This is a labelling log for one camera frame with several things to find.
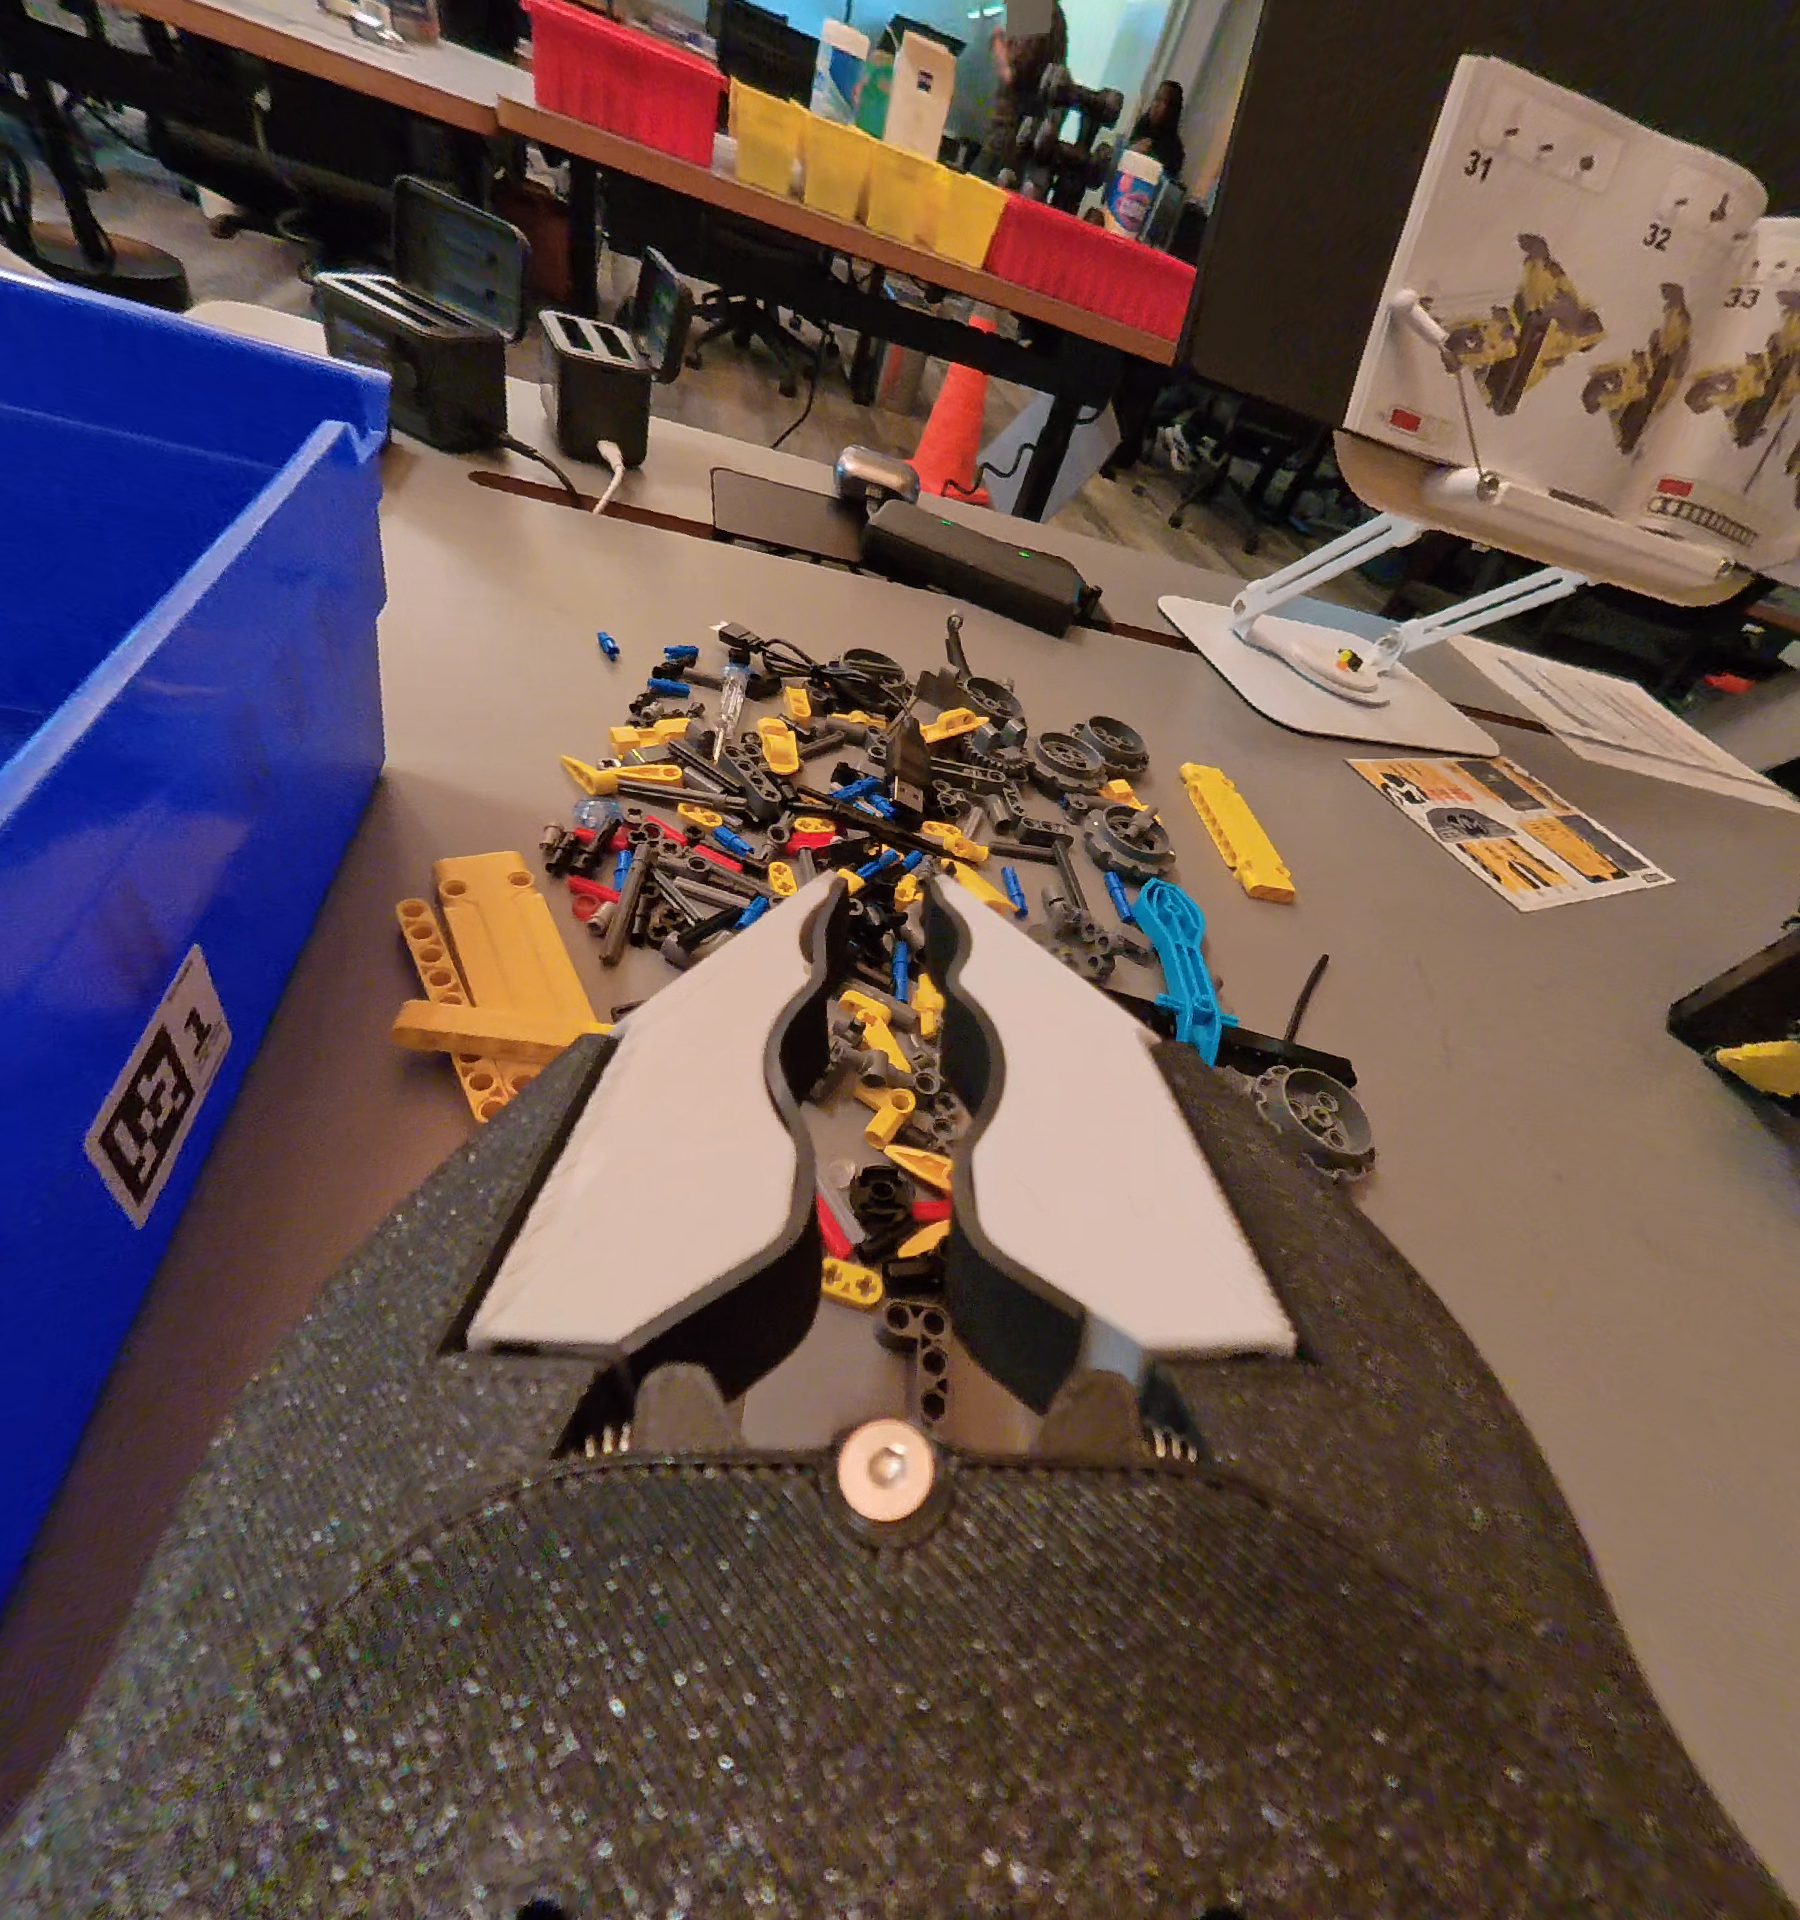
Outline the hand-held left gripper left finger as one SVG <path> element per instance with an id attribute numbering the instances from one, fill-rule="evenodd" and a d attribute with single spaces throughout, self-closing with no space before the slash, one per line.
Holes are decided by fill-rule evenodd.
<path id="1" fill-rule="evenodd" d="M 695 1362 L 749 1389 L 820 1307 L 816 1152 L 850 891 L 820 876 L 621 1024 L 536 1171 L 470 1350 L 603 1362 L 635 1389 Z"/>

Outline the pile of toy brick parts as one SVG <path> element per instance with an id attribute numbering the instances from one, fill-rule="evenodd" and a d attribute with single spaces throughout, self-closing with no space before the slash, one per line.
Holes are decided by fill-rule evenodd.
<path id="1" fill-rule="evenodd" d="M 1269 1067 L 1318 1067 L 1346 1088 L 1352 1075 L 1297 1045 L 1318 976 L 1279 1034 L 1239 1027 L 1220 991 L 1233 1028 L 1215 1067 L 1173 1042 L 1173 1021 L 1155 1005 L 1163 967 L 1133 899 L 1152 876 L 1176 887 L 1176 854 L 1155 809 L 1133 790 L 1147 772 L 1135 732 L 1091 717 L 1030 733 L 1017 687 L 971 669 L 956 611 L 945 620 L 945 669 L 916 683 L 875 651 L 816 659 L 738 624 L 719 626 L 714 639 L 725 674 L 697 677 L 695 647 L 676 647 L 649 688 L 688 697 L 704 687 L 720 696 L 719 717 L 679 708 L 621 733 L 600 766 L 568 762 L 589 800 L 571 830 L 549 833 L 549 872 L 589 920 L 606 967 L 644 943 L 676 976 L 801 887 L 843 879 L 828 1064 L 798 1106 L 816 1152 L 820 1304 L 892 1310 L 892 1341 L 929 1355 L 917 1419 L 936 1423 L 938 1344 L 953 1328 L 945 1258 L 965 1109 L 942 1075 L 945 997 L 926 973 L 922 921 L 929 879 L 965 888 L 1173 1051 L 1172 1091 L 1173 1067 L 1227 1070 L 1248 1097 Z M 1269 1130 L 1255 1100 L 1252 1116 Z M 1243 1174 L 1220 1171 L 1220 1182 L 1297 1328 L 1288 1362 L 1310 1362 L 1273 1245 L 1248 1230 Z M 720 1389 L 695 1362 L 665 1362 L 637 1386 L 667 1365 L 701 1373 L 726 1404 L 756 1386 Z M 635 1389 L 600 1362 L 585 1411 L 631 1411 Z"/>

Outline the yellow toy brick model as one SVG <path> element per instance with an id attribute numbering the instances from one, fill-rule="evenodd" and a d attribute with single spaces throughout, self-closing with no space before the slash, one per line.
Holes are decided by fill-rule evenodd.
<path id="1" fill-rule="evenodd" d="M 1671 1003 L 1670 1039 L 1800 1116 L 1800 906 L 1777 943 Z"/>

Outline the yellow holed brick beam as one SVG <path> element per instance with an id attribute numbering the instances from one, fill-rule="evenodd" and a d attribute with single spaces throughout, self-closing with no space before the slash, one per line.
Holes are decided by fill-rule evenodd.
<path id="1" fill-rule="evenodd" d="M 391 1039 L 406 1051 L 445 1055 L 460 1078 L 460 1088 L 466 1091 L 470 1113 L 479 1121 L 489 1121 L 564 1051 L 549 1063 L 524 1063 L 504 1055 L 497 1045 L 466 1039 L 461 1024 L 470 1009 L 470 994 L 466 991 L 440 906 L 427 902 L 398 902 L 397 920 L 418 973 L 418 997 L 403 1003 L 398 1015 L 393 1015 Z"/>

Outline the light blue brick part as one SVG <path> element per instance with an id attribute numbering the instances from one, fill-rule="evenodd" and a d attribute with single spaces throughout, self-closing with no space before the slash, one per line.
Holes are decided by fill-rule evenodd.
<path id="1" fill-rule="evenodd" d="M 1221 1012 L 1220 988 L 1205 958 L 1206 920 L 1200 903 L 1179 887 L 1152 876 L 1133 899 L 1133 912 L 1163 967 L 1166 985 L 1155 1005 L 1172 1015 L 1173 1042 L 1199 1054 L 1206 1067 L 1215 1067 L 1233 1021 Z"/>

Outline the long yellow brick panel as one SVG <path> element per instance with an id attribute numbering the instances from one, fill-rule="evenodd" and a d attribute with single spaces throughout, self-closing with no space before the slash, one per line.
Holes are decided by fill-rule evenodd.
<path id="1" fill-rule="evenodd" d="M 1239 888 L 1252 902 L 1297 903 L 1297 879 L 1243 790 L 1209 765 L 1179 765 L 1176 778 Z"/>

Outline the yellow sticker sheet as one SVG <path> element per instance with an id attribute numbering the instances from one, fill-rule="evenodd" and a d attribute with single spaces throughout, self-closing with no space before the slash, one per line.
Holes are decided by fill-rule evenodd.
<path id="1" fill-rule="evenodd" d="M 1509 757 L 1352 757 L 1349 769 L 1522 915 L 1675 887 Z"/>

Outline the white book stand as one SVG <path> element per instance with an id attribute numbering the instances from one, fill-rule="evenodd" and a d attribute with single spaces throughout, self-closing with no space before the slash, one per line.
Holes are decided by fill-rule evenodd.
<path id="1" fill-rule="evenodd" d="M 1540 289 L 1503 299 L 1431 296 L 1409 285 L 1380 301 L 1342 425 L 1342 471 L 1377 508 L 1352 535 L 1252 583 L 1221 608 L 1166 601 L 1163 611 L 1227 687 L 1273 726 L 1367 751 L 1494 756 L 1495 741 L 1422 680 L 1406 657 L 1479 636 L 1583 589 L 1625 589 L 1675 608 L 1714 608 L 1750 578 L 1732 550 L 1641 522 L 1632 459 L 1649 448 L 1658 395 L 1675 386 L 1689 307 L 1671 282 L 1635 317 L 1641 396 L 1583 404 L 1625 307 L 1531 256 Z M 1322 583 L 1431 530 L 1483 541 L 1534 566 L 1377 639 L 1303 611 Z"/>

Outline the black power box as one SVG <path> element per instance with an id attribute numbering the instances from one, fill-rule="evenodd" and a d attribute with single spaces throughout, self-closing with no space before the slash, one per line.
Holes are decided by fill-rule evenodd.
<path id="1" fill-rule="evenodd" d="M 860 530 L 860 566 L 1012 618 L 1045 636 L 1093 626 L 1102 592 L 1076 563 L 889 499 Z"/>

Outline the black flat pad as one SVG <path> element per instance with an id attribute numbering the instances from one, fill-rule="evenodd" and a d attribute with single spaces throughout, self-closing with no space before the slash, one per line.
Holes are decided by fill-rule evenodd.
<path id="1" fill-rule="evenodd" d="M 810 563 L 860 566 L 863 510 L 738 469 L 713 469 L 713 535 Z"/>

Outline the printed paper sheet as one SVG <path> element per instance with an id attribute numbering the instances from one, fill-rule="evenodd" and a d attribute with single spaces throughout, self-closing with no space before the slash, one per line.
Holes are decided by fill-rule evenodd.
<path id="1" fill-rule="evenodd" d="M 1631 680 L 1540 659 L 1474 636 L 1453 636 L 1445 647 L 1583 762 L 1800 814 L 1798 796 L 1723 751 Z"/>

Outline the orange traffic cone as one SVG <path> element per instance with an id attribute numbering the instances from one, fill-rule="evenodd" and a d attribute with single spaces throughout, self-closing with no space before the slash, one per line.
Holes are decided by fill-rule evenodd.
<path id="1" fill-rule="evenodd" d="M 963 361 L 948 365 L 922 440 L 910 457 L 922 496 L 990 508 L 981 481 L 981 429 L 990 380 Z"/>

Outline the black battery charger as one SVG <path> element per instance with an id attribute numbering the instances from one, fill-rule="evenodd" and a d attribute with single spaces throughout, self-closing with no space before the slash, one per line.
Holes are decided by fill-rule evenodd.
<path id="1" fill-rule="evenodd" d="M 655 249 L 641 255 L 631 329 L 545 307 L 539 386 L 561 453 L 600 463 L 615 446 L 629 471 L 644 469 L 652 389 L 679 375 L 692 322 L 695 299 Z"/>
<path id="2" fill-rule="evenodd" d="M 325 346 L 391 380 L 391 428 L 449 453 L 506 441 L 506 346 L 528 329 L 518 228 L 418 176 L 393 182 L 393 270 L 325 273 Z"/>

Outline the instruction booklet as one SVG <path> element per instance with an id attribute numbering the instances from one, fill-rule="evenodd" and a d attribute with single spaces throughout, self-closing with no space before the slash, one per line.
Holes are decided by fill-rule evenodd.
<path id="1" fill-rule="evenodd" d="M 1800 584 L 1800 217 L 1728 159 L 1464 58 L 1343 429 Z"/>

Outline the long wooden table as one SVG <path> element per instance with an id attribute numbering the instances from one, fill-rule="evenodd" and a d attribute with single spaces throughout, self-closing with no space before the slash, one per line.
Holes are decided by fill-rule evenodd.
<path id="1" fill-rule="evenodd" d="M 688 165 L 615 131 L 539 107 L 528 68 L 469 52 L 448 40 L 393 52 L 354 36 L 345 21 L 322 12 L 315 4 L 127 4 L 127 10 L 275 67 L 290 67 L 293 71 L 415 110 L 427 121 L 445 122 L 448 129 L 473 131 L 479 137 L 512 134 L 545 143 L 574 162 L 647 180 L 649 185 L 661 185 L 674 195 L 692 197 L 695 203 L 719 207 L 729 217 L 968 296 L 992 304 L 995 311 L 1051 325 L 1054 331 L 1099 349 L 1115 349 L 1155 368 L 1167 368 L 1173 361 L 1173 344 L 1149 331 L 1115 322 L 1087 307 L 1026 289 L 997 276 L 871 232 L 854 222 L 840 222 L 789 197 L 774 197 L 762 188 L 720 176 L 713 168 Z"/>

